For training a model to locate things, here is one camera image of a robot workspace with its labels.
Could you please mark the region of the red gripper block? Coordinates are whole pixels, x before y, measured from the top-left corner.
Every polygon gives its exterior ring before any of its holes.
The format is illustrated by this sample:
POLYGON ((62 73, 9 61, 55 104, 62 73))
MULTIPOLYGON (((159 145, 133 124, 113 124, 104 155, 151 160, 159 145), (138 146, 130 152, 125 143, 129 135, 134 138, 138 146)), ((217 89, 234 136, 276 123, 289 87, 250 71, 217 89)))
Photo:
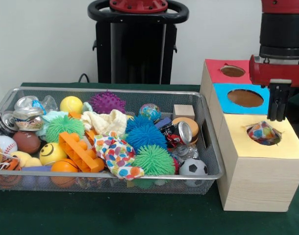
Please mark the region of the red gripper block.
POLYGON ((291 87, 299 87, 299 60, 281 60, 252 55, 249 60, 249 77, 254 85, 269 86, 270 99, 268 119, 283 121, 291 87), (278 102, 275 101, 276 85, 287 84, 278 89, 278 102))

